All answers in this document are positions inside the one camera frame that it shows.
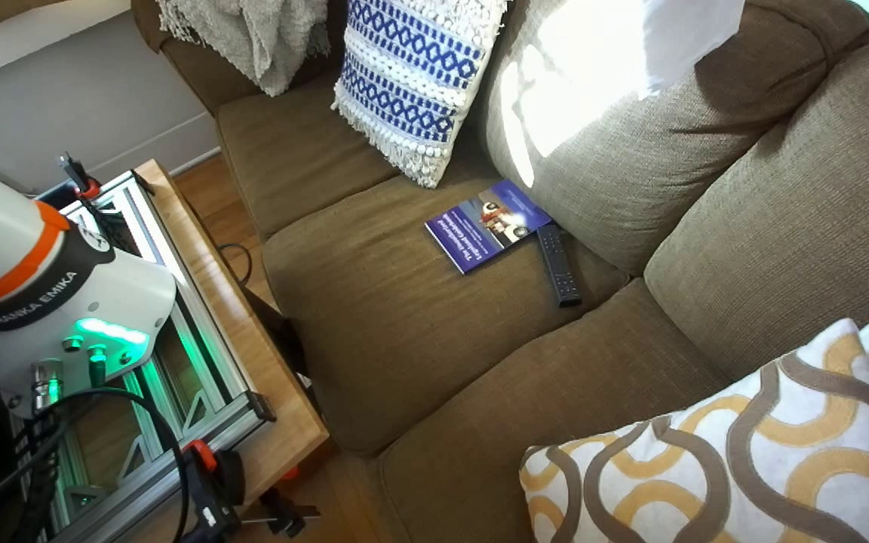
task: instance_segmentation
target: couch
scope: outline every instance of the couch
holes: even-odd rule
[[[511,4],[430,189],[331,112],[345,4],[335,53],[266,96],[132,0],[143,37],[216,122],[316,407],[396,540],[532,540],[528,446],[685,407],[840,316],[869,321],[869,16],[749,0],[694,81],[577,118],[551,150],[520,101],[587,71],[544,45],[579,4]],[[528,76],[537,51],[551,58]],[[425,235],[499,177],[565,227],[579,305],[551,303],[532,243],[463,277]]]

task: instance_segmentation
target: blue book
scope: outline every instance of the blue book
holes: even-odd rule
[[[450,256],[458,274],[479,268],[507,249],[551,222],[512,180],[472,196],[425,222],[430,235]]]

